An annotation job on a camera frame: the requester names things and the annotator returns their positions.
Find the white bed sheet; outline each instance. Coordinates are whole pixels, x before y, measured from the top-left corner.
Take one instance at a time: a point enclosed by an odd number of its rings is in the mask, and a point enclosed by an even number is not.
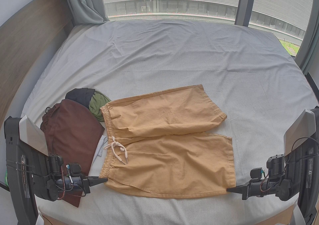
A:
[[[95,88],[112,100],[203,84],[227,119],[214,129],[233,138],[237,185],[283,153],[283,135],[318,105],[302,72],[277,38],[247,27],[182,20],[113,21],[76,27],[23,109],[38,126],[46,107],[73,88]],[[105,152],[90,175],[98,175]],[[289,207],[274,195],[154,199],[91,188],[79,208],[36,198],[39,210],[67,224],[255,224]]]

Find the tan shorts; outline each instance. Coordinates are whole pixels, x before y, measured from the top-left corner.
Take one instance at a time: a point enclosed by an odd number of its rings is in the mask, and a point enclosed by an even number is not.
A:
[[[232,139],[205,131],[226,118],[202,85],[114,100],[101,107],[108,148],[100,173],[116,191],[153,198],[198,198],[235,187]]]

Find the green object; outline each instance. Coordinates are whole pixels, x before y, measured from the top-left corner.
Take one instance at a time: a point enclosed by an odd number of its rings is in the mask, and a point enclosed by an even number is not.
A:
[[[103,95],[101,92],[94,91],[91,101],[89,103],[90,112],[98,119],[98,121],[104,121],[100,107],[104,106],[111,100]]]
[[[8,184],[8,172],[7,172],[7,170],[5,171],[4,183],[9,187],[9,184]]]

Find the white drawstring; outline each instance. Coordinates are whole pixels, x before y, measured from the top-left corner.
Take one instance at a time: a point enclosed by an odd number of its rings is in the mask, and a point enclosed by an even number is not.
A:
[[[115,141],[115,137],[114,137],[114,136],[112,136],[112,139],[113,139],[113,142],[112,142],[112,143],[109,143],[107,146],[105,146],[104,149],[107,150],[108,148],[111,147],[111,149],[112,149],[112,151],[113,151],[113,155],[114,155],[119,161],[121,161],[124,165],[126,165],[126,164],[128,163],[128,162],[127,162],[127,150],[126,150],[126,148],[125,148],[121,143]],[[126,164],[125,164],[125,162],[115,153],[115,151],[114,151],[114,146],[119,146],[119,147],[120,147],[120,150],[121,150],[121,151],[124,151],[124,153],[125,153],[125,158],[126,158]]]

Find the bed sheet wrinkle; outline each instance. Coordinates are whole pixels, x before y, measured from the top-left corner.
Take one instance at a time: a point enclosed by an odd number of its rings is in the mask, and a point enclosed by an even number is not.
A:
[[[95,88],[112,100],[203,84],[227,119],[215,134],[233,138],[236,183],[283,151],[283,135],[303,109],[318,103],[302,72],[269,32],[200,21],[131,20],[71,32],[43,72],[24,112],[39,126],[44,109],[73,88]],[[105,155],[89,175],[99,175]],[[292,205],[274,196],[149,199],[92,187],[80,207],[37,198],[40,211],[70,224],[249,225]]]

